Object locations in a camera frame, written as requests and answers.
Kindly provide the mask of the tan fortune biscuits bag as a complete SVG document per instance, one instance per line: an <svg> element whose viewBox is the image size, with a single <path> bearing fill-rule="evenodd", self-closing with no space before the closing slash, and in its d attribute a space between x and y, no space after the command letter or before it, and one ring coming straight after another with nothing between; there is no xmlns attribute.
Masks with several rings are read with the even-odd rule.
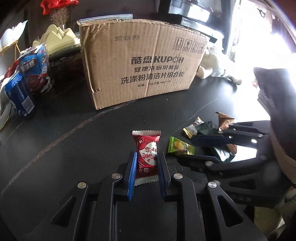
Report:
<svg viewBox="0 0 296 241"><path fill-rule="evenodd" d="M230 124L234 123L235 119L233 117L227 114L221 113L219 111L217 111L216 114L218 114L218 126L219 126L218 130L219 131L226 130L227 128L229 128ZM227 144L227 149L232 155L235 155L237 153L237 146L234 144Z"/></svg>

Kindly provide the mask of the dark green snack packet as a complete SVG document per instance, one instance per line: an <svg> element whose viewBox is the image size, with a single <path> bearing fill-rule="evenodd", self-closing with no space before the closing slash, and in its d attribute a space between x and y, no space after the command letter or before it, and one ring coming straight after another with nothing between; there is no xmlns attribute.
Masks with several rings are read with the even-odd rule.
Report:
<svg viewBox="0 0 296 241"><path fill-rule="evenodd" d="M218 130L212 124L211 121L201 123L196 126L198 135L214 135L217 134ZM234 144L227 144L224 147L214 147L212 150L213 156L216 156L220 161L229 163L237 153L237 146Z"/></svg>

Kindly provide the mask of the red candy wrapper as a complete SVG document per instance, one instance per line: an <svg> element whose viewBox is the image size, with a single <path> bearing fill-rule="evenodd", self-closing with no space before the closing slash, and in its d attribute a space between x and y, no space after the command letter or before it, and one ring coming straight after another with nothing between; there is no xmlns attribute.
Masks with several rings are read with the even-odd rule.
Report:
<svg viewBox="0 0 296 241"><path fill-rule="evenodd" d="M161 131L132 131L137 145L135 186L158 181L157 153Z"/></svg>

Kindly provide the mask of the white gold snack bar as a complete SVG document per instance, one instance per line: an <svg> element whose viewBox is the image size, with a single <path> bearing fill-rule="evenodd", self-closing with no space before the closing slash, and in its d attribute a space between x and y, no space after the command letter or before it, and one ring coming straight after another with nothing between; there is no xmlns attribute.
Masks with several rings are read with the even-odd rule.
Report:
<svg viewBox="0 0 296 241"><path fill-rule="evenodd" d="M203 124L204 122L200 119L200 117L198 116L196 118L196 120L190 124L189 126L186 126L185 128L183 128L183 131L185 132L186 136L191 139L192 137L194 137L197 134L197 127L200 126L201 124Z"/></svg>

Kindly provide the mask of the yellow green candy packet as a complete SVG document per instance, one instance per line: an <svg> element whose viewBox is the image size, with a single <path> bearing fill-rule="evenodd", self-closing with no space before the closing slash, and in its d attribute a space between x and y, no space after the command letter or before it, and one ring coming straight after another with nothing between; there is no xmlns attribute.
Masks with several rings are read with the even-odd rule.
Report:
<svg viewBox="0 0 296 241"><path fill-rule="evenodd" d="M194 155L195 147L175 137L170 137L167 153Z"/></svg>

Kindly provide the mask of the white plush sheep toy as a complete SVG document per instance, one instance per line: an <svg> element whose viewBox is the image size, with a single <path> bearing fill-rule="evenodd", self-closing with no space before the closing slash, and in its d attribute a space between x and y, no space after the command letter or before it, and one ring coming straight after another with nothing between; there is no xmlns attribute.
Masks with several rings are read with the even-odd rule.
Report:
<svg viewBox="0 0 296 241"><path fill-rule="evenodd" d="M209 76L226 78L236 85L242 83L235 63L223 54L221 49L216 50L214 46L206 48L196 76L200 79L205 79Z"/></svg>

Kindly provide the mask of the black piano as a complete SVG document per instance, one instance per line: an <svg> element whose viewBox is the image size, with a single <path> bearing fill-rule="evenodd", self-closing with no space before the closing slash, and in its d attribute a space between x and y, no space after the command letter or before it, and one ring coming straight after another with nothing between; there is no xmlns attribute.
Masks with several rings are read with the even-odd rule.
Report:
<svg viewBox="0 0 296 241"><path fill-rule="evenodd" d="M215 43L229 41L231 1L160 1L156 18L199 31Z"/></svg>

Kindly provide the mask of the brown cardboard box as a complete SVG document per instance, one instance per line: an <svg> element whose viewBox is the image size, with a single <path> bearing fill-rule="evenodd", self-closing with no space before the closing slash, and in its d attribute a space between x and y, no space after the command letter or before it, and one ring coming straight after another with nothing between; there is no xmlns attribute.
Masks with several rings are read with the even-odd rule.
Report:
<svg viewBox="0 0 296 241"><path fill-rule="evenodd" d="M209 38L152 20L80 23L84 71L96 109L190 88Z"/></svg>

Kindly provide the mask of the blue oreo can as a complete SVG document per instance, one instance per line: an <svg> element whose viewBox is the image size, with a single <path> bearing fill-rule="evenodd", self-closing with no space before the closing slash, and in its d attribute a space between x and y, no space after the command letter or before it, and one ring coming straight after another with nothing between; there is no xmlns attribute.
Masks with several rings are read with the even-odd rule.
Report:
<svg viewBox="0 0 296 241"><path fill-rule="evenodd" d="M30 89L19 71L15 72L5 85L5 93L22 118L29 118L35 109Z"/></svg>

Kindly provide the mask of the blue red m&m box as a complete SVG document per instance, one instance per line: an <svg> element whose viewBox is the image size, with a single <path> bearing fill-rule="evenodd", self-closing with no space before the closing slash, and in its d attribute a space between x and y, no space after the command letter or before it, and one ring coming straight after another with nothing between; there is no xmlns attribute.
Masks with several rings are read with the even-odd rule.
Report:
<svg viewBox="0 0 296 241"><path fill-rule="evenodd" d="M28 49L18 58L18 66L32 94L45 94L52 88L46 44Z"/></svg>

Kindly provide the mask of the pale green tissue box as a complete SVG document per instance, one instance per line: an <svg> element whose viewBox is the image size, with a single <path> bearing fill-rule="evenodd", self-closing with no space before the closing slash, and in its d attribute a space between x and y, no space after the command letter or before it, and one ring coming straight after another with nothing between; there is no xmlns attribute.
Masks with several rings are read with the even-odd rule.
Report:
<svg viewBox="0 0 296 241"><path fill-rule="evenodd" d="M62 30L55 24L51 24L40 40L33 41L32 47L34 48L41 44L46 45L47 53L51 55L68 47L79 45L80 39L76 37L71 28Z"/></svg>

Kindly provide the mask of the upper white shell bowl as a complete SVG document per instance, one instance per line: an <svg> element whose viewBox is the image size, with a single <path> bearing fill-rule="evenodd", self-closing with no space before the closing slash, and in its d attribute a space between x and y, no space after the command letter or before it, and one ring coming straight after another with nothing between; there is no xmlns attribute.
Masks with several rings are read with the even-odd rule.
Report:
<svg viewBox="0 0 296 241"><path fill-rule="evenodd" d="M1 37L1 51L6 47L9 47L15 41L18 41L21 35L23 34L27 20L24 22L19 22L16 26L8 28Z"/></svg>

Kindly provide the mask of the dried flower vase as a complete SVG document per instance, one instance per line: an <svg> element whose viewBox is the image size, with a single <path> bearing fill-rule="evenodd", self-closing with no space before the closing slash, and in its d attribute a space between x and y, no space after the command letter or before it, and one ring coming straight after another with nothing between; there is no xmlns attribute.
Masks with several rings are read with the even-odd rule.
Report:
<svg viewBox="0 0 296 241"><path fill-rule="evenodd" d="M51 22L62 30L65 30L68 18L69 10L66 7L54 9L50 13Z"/></svg>

